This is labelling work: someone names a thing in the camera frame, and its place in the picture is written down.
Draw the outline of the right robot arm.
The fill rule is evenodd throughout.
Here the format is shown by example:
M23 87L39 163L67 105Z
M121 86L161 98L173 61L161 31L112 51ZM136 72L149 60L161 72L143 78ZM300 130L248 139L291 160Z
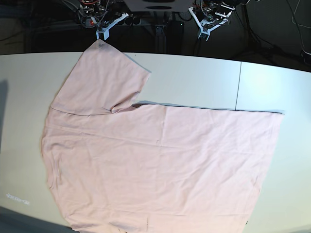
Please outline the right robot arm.
M129 17L122 0L81 0L77 16L84 28L103 28L114 26Z

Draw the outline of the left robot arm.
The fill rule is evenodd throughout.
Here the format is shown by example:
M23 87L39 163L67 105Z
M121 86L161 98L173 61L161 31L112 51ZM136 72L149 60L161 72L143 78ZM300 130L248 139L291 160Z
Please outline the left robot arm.
M199 28L199 37L229 23L235 8L244 4L243 0L195 0L188 9Z

